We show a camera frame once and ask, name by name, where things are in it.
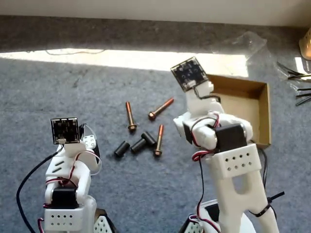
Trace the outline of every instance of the white plastic part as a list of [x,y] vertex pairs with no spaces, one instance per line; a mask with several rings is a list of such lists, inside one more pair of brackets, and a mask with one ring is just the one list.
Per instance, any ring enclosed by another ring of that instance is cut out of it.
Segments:
[[299,40],[299,47],[301,55],[305,59],[311,60],[311,28],[308,30],[305,36]]
[[[234,156],[239,156],[240,154],[244,156],[245,153],[252,153],[250,162],[258,167],[257,163],[259,155],[255,144],[222,152],[220,155],[215,154],[211,158],[206,159],[210,170],[212,171],[212,176],[216,185],[220,210],[219,222],[222,233],[239,233],[241,217],[244,211],[250,210],[252,213],[257,214],[268,205],[261,175],[258,169],[250,169],[248,172],[239,171],[236,172],[235,175],[230,175],[222,169],[225,167],[226,158],[233,159]],[[240,173],[242,174],[244,188],[237,193],[232,177],[237,176]],[[269,208],[267,212],[265,212],[265,214],[258,219],[262,226],[262,232],[279,232],[276,218],[271,208]]]
[[[200,96],[209,95],[214,90],[214,85],[211,81],[206,81],[195,87]],[[186,100],[188,111],[192,117],[206,115],[208,111],[213,110],[223,113],[223,107],[216,101],[215,98],[200,100],[193,89],[186,92]]]
[[185,229],[184,233],[202,233],[203,228],[198,224],[194,222],[190,222]]
[[87,149],[95,149],[96,148],[96,139],[94,135],[84,136],[82,141],[84,142]]
[[[217,203],[217,200],[210,200],[210,201],[202,203],[200,205],[200,215],[202,218],[206,218],[212,221],[215,224],[215,226],[218,227],[219,230],[221,230],[220,225],[211,219],[211,217],[208,214],[208,211],[205,209],[205,207],[214,205],[216,203]],[[200,225],[204,228],[204,231],[206,233],[217,233],[213,227],[211,227],[208,223],[204,221],[200,221]],[[249,218],[244,213],[242,214],[241,227],[240,227],[239,233],[256,233],[252,222],[249,220]]]
[[217,153],[210,160],[210,165],[218,179],[232,178],[261,169],[255,144]]
[[45,233],[93,233],[96,201],[91,196],[77,209],[45,209]]
[[[47,172],[47,180],[57,178],[57,177],[68,177],[70,173],[70,169],[67,172],[64,172],[65,169],[62,171],[57,171],[53,174]],[[73,181],[78,180],[78,188],[76,190],[76,198],[78,204],[82,204],[88,194],[88,190],[91,184],[91,174],[88,167],[82,163],[81,161],[75,162],[75,169],[72,174]],[[47,185],[47,189],[45,191],[45,202],[51,203],[52,201],[52,194],[55,188],[56,183],[49,183]]]
[[[212,117],[216,118],[216,114],[219,115],[219,123],[222,126],[236,124],[239,123],[242,125],[243,129],[245,130],[246,140],[249,141],[253,137],[253,128],[251,124],[243,119],[235,117],[230,114],[219,113],[216,111],[209,111],[204,116],[193,117],[190,112],[186,112],[183,115],[174,119],[174,123],[177,127],[177,130],[181,137],[186,137],[185,135],[185,128],[186,125],[189,129],[195,124],[195,122],[204,117]],[[216,148],[217,145],[217,138],[215,131],[208,127],[207,125],[213,125],[215,120],[211,118],[203,119],[196,123],[192,129],[193,136],[200,147],[203,147],[207,150],[213,150]]]
[[[52,158],[52,161],[46,172],[46,180],[57,177],[69,178],[73,164],[75,169],[72,174],[72,180],[78,184],[76,198],[79,204],[85,201],[91,184],[90,170],[97,170],[98,164],[96,158],[85,152],[86,147],[83,142],[65,144],[61,152]],[[75,156],[81,153],[78,161]],[[50,204],[52,201],[53,190],[57,187],[57,183],[49,183],[45,191],[45,202]]]
[[81,231],[84,207],[73,210],[46,209],[44,213],[45,231]]
[[112,230],[105,216],[98,217],[94,224],[94,233],[112,233]]

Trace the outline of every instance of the long screw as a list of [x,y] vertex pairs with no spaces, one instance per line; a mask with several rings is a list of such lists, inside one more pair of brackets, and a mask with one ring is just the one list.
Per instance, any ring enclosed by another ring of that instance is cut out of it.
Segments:
[[126,102],[125,106],[126,106],[127,118],[128,118],[128,123],[129,123],[129,126],[127,128],[130,131],[130,133],[133,133],[136,131],[137,125],[134,123],[134,120],[133,120],[133,114],[132,114],[130,102]]
[[156,149],[154,150],[154,156],[155,157],[159,157],[162,154],[161,144],[162,144],[163,131],[164,131],[164,125],[160,125],[160,127],[159,127],[159,134],[157,136]]
[[162,104],[160,107],[158,107],[155,111],[150,112],[148,114],[148,117],[150,120],[155,120],[156,117],[163,112],[168,106],[170,106],[172,103],[174,102],[173,98],[170,98],[169,100],[167,100],[164,104]]

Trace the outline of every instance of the black zip tie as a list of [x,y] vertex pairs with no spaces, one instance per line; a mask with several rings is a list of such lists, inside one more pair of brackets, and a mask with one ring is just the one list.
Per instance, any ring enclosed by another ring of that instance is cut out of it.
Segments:
[[267,210],[268,210],[270,207],[272,208],[272,206],[271,206],[272,201],[273,201],[274,199],[276,199],[276,198],[279,198],[279,197],[283,196],[283,195],[285,195],[285,192],[284,192],[284,191],[283,191],[283,192],[280,192],[280,193],[278,193],[278,194],[276,194],[276,195],[274,195],[273,197],[267,198],[268,204],[267,204],[267,206],[266,206],[260,213],[254,214],[254,213],[252,213],[251,211],[250,211],[250,213],[253,214],[255,217],[263,216],[263,215],[267,212]]

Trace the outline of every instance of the cardboard box lid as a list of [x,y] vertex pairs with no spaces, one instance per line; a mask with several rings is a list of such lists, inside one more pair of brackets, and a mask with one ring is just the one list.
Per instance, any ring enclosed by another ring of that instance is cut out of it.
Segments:
[[270,94],[267,83],[208,75],[224,111],[249,121],[253,140],[261,148],[271,144]]

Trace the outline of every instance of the gray carpet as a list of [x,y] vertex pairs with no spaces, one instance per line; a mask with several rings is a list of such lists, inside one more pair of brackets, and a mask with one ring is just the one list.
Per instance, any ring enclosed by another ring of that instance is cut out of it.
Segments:
[[[247,62],[249,78],[271,85],[272,145],[268,195],[285,190],[274,201],[281,233],[309,232],[311,215],[310,106],[295,107],[294,91],[280,79],[273,62],[295,68],[297,41],[305,29],[223,24],[0,17],[0,51],[58,48],[176,52],[248,52],[248,47],[221,43],[253,31],[267,47]],[[173,96],[174,104],[154,123],[147,113]],[[132,104],[138,131],[129,135],[125,102]],[[34,165],[55,151],[50,118],[77,116],[97,133],[102,172],[92,179],[90,195],[105,208],[121,233],[175,233],[201,195],[200,171],[190,156],[195,149],[181,139],[172,119],[186,109],[184,93],[170,72],[0,59],[0,232],[27,232],[15,193]],[[135,142],[144,130],[154,136],[165,125],[163,157],[145,150],[121,161],[111,152],[123,140]],[[43,216],[44,172],[40,168],[21,195],[25,213],[36,227]],[[215,198],[204,167],[206,196]]]

